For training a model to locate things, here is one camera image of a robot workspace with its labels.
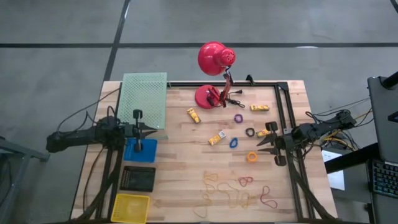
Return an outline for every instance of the blue rubber band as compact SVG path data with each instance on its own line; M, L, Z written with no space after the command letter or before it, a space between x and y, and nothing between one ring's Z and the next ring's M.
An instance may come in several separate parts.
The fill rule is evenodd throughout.
M231 142L229 143L229 147L231 149L236 148L238 146L238 138L232 138Z

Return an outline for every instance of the black clamp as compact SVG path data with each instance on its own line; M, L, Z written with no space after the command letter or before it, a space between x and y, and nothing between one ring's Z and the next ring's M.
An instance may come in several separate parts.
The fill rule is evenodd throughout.
M271 146L274 146L277 144L275 143L275 140L277 139L277 135L276 135L276 131L278 130L278 125L275 121L271 121L271 122L267 122L266 123L266 129L267 131L270 131L270 134L267 134L266 137L257 145L257 146L261 146L263 144L267 144L267 143L271 143ZM269 152L272 155L275 155L275 164L277 166L286 166L286 157L282 156L280 154L280 149L277 147L273 147L273 148L265 148L265 149L260 149L259 151L265 151L265 152Z
M246 81L249 81L251 86L254 86L254 84L255 84L253 77L251 75L247 75Z

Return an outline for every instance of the black rubber band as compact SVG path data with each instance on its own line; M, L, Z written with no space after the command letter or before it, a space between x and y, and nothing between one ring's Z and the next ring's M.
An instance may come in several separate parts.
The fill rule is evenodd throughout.
M249 137L253 137L254 134L256 133L256 132L254 131L254 128L247 128L247 129L245 130L245 132L246 132L246 135L249 136Z

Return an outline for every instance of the green mesh panel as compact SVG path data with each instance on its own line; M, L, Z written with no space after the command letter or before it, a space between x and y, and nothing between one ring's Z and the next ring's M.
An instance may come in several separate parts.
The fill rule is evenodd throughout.
M134 109L143 112L142 122L165 129L167 73L127 73L123 76L118 118L134 124Z

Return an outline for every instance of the gray floor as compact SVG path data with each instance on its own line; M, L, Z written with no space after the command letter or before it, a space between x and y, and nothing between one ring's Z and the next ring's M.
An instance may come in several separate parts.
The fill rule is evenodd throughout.
M0 0L0 43L112 42L123 0ZM132 0L121 42L398 42L388 0ZM45 138L72 112L98 99L111 49L0 49L0 135L44 151ZM398 48L235 49L234 79L305 80L313 112L368 97L367 77L398 70ZM170 80L204 75L198 49L118 50L111 80L126 72L167 72ZM352 108L367 112L369 103ZM79 125L82 116L63 129ZM351 132L360 146L373 126ZM66 220L84 147L34 161L12 223ZM336 197L339 217L366 221L362 204Z

